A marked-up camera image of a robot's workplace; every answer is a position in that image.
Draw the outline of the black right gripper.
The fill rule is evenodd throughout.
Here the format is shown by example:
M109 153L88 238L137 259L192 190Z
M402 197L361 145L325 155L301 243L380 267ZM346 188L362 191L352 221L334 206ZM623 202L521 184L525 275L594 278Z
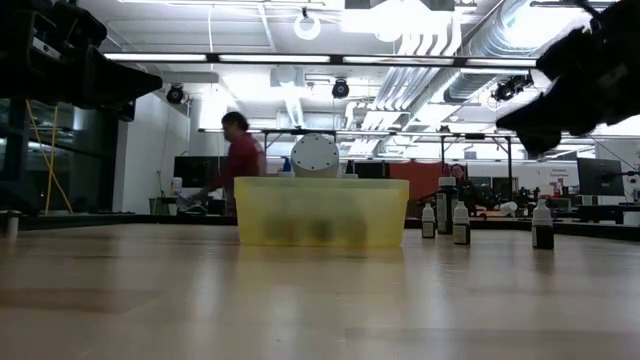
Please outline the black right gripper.
M530 153L556 147L564 133L583 137L601 124L639 113L639 39L634 33L574 31L551 45L536 68L550 87L496 120L498 128L517 132Z

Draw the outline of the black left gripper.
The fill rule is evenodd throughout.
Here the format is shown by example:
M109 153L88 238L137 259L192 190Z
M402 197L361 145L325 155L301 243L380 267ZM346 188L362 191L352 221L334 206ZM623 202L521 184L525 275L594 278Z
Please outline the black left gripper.
M163 80L107 59L106 27L89 14L14 14L1 24L1 95L118 110Z

